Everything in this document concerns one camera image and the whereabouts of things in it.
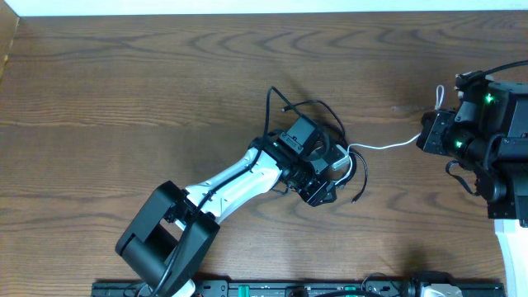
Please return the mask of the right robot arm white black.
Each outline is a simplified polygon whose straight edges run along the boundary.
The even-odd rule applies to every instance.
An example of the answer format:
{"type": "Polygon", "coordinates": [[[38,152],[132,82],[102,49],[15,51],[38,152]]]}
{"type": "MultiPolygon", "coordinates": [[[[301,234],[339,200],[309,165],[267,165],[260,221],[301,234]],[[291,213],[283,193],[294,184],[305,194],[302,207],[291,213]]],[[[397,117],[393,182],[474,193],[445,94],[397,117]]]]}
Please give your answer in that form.
{"type": "Polygon", "coordinates": [[[459,74],[460,104],[422,116],[417,146],[450,157],[471,171],[475,187],[457,177],[472,196],[487,203],[494,222],[510,296],[527,294],[527,86],[493,80],[490,72],[459,74]]]}

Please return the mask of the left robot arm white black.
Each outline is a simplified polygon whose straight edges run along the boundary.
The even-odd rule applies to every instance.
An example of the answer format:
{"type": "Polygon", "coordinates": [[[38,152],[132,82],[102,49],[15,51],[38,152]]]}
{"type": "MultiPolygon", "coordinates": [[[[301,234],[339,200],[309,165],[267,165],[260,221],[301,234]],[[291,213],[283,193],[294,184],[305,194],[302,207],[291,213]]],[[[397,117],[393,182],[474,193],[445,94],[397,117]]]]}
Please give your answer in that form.
{"type": "Polygon", "coordinates": [[[115,251],[152,296],[189,296],[191,280],[219,232],[240,206],[283,183],[318,206],[335,200],[327,176],[347,165],[343,147],[307,116],[288,130],[266,130],[231,167],[181,189],[158,186],[118,240],[115,251]]]}

